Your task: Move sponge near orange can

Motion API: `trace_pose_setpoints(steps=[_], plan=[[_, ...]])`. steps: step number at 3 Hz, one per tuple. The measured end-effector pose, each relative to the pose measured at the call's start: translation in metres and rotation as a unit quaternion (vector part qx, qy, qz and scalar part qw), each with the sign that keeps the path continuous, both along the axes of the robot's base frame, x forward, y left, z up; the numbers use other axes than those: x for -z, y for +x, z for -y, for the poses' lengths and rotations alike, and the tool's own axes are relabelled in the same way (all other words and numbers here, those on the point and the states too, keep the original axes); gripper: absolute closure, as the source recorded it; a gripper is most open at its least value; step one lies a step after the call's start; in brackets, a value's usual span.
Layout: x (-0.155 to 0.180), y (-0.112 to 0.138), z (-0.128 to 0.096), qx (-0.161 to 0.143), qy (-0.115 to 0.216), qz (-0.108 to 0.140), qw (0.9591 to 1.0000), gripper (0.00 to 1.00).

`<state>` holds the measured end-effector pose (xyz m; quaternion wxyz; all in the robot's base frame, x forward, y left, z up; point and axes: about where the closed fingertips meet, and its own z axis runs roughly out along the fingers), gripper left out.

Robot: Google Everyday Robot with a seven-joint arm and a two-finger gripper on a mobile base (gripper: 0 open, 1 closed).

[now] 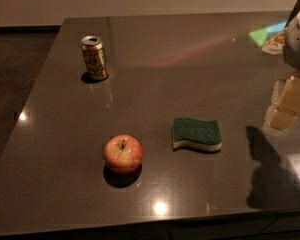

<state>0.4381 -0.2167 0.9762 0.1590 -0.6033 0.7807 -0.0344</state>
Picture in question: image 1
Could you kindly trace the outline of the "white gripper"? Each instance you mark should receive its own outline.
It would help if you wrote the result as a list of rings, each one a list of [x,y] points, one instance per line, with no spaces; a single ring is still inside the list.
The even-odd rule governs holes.
[[[300,0],[296,1],[285,28],[284,61],[300,69]],[[298,119],[292,114],[300,114],[300,73],[292,75],[286,81],[277,108],[280,111],[274,109],[266,120],[266,125],[279,131],[286,131]]]

